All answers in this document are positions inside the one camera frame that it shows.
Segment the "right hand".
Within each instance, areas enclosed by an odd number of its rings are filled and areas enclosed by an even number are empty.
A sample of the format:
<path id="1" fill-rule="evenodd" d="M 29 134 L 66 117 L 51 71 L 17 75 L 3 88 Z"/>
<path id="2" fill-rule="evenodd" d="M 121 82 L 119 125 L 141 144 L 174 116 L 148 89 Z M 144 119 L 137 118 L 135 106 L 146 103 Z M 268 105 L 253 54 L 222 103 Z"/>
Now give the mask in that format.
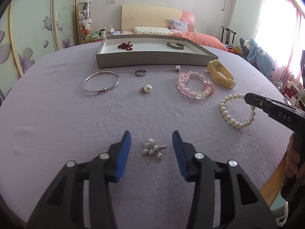
<path id="1" fill-rule="evenodd" d="M 301 167 L 298 167 L 300 163 L 300 154 L 294 147 L 295 137 L 294 134 L 290 136 L 289 143 L 287 145 L 286 166 L 284 169 L 284 175 L 286 178 L 296 177 L 297 179 L 304 177 L 304 163 Z"/>

